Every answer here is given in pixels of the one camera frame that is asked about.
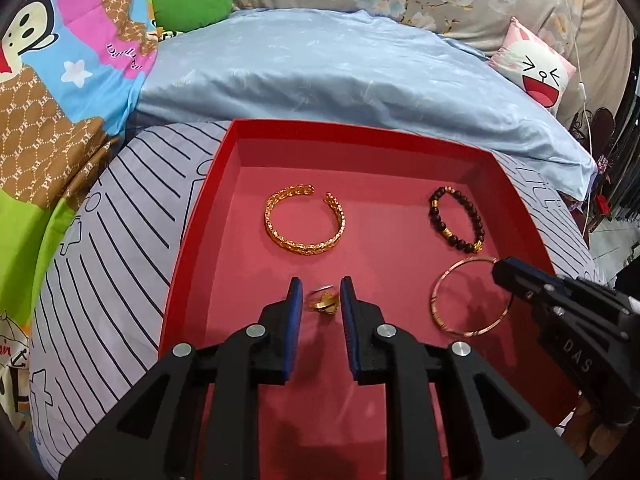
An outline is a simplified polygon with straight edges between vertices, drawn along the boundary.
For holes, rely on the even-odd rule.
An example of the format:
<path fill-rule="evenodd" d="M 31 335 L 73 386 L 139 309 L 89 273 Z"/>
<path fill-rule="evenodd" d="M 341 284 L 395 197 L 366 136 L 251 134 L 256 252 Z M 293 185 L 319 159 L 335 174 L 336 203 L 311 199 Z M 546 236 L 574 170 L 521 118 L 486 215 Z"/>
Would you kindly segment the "gold braided cuff bangle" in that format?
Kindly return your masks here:
<path fill-rule="evenodd" d="M 293 184 L 271 194 L 264 206 L 264 229 L 274 244 L 301 256 L 332 250 L 346 230 L 346 214 L 337 197 L 326 192 L 313 200 L 312 184 Z"/>

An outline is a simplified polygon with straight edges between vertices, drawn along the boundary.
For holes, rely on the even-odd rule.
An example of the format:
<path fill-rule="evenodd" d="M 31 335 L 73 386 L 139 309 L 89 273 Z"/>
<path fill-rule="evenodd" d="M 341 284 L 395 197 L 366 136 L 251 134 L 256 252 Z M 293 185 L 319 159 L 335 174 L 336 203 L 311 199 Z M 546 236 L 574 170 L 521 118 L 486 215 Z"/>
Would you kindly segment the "pink white cat cushion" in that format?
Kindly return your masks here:
<path fill-rule="evenodd" d="M 510 18 L 501 47 L 488 65 L 553 116 L 577 70 L 514 16 Z"/>

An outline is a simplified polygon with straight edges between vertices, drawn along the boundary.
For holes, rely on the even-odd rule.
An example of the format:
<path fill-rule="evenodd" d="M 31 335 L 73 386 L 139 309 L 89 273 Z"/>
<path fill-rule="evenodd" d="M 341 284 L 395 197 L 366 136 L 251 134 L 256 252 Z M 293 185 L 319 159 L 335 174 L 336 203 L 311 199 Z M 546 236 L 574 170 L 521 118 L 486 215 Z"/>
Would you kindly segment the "thin rose gold bangle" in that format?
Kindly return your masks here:
<path fill-rule="evenodd" d="M 513 295 L 492 278 L 497 257 L 472 256 L 453 263 L 434 281 L 428 314 L 443 334 L 480 338 L 506 325 Z"/>

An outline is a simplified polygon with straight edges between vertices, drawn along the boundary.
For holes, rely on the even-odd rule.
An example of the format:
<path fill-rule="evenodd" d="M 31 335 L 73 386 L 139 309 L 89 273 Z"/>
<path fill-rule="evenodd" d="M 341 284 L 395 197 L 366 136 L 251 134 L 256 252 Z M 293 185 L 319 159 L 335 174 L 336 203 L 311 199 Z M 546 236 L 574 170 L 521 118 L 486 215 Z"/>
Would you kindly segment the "light blue pillow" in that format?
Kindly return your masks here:
<path fill-rule="evenodd" d="M 240 118 L 339 122 L 510 155 L 583 200 L 590 154 L 462 42 L 366 12 L 250 10 L 162 41 L 130 128 Z"/>

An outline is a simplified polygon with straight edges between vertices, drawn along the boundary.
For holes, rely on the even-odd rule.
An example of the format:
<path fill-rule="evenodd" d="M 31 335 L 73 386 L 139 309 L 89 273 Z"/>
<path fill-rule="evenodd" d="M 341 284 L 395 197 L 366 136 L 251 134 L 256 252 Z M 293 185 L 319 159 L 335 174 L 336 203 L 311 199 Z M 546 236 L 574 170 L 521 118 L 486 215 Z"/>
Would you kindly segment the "green plush cushion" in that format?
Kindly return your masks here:
<path fill-rule="evenodd" d="M 228 18 L 233 0 L 152 0 L 152 5 L 164 32 L 192 32 Z"/>

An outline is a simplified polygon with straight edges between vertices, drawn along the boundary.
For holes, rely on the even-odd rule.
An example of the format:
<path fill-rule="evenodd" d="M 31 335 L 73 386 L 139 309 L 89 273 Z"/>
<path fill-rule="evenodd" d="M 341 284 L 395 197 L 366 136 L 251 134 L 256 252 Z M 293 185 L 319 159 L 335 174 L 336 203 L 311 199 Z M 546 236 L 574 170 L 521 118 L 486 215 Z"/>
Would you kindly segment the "dark wooden chair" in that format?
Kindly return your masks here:
<path fill-rule="evenodd" d="M 570 134 L 590 151 L 595 160 L 604 154 L 614 130 L 614 115 L 606 107 L 599 107 L 595 112 L 578 112 L 570 124 Z"/>

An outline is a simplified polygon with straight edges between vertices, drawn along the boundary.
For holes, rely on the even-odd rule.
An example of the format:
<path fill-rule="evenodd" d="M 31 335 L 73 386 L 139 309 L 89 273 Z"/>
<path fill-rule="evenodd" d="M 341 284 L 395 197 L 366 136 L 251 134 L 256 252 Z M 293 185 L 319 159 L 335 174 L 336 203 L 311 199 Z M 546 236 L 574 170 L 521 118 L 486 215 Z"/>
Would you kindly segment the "cartoon monkey colourful quilt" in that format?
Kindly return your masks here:
<path fill-rule="evenodd" d="M 122 142 L 157 45 L 151 0 L 1 0 L 1 406 L 20 436 L 44 274 Z"/>

